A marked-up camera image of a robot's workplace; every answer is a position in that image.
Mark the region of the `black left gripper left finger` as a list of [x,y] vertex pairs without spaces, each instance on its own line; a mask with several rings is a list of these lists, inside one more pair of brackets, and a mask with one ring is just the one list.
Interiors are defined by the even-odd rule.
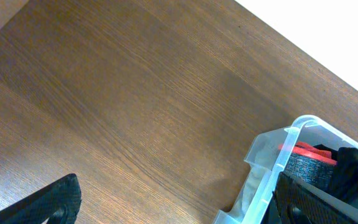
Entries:
[[0,211],[3,223],[74,223],[81,206],[76,174],[68,174]]

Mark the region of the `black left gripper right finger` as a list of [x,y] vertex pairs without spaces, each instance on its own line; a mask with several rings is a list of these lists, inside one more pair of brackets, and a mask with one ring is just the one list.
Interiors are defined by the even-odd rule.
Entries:
[[358,209],[306,183],[280,172],[273,201],[282,223],[358,224]]

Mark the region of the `clear plastic storage bin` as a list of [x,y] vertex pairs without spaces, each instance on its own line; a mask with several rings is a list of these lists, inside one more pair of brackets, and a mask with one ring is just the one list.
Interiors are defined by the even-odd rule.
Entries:
[[261,223],[273,196],[278,175],[284,171],[293,147],[298,142],[312,146],[323,144],[331,149],[355,147],[358,142],[321,118],[303,115],[291,126],[258,135],[244,161],[249,175],[230,212],[220,210],[214,223]]

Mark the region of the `black garment with red band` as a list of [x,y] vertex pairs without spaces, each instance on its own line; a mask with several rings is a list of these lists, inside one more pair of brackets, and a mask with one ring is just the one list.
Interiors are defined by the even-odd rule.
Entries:
[[285,172],[358,209],[358,148],[298,141]]

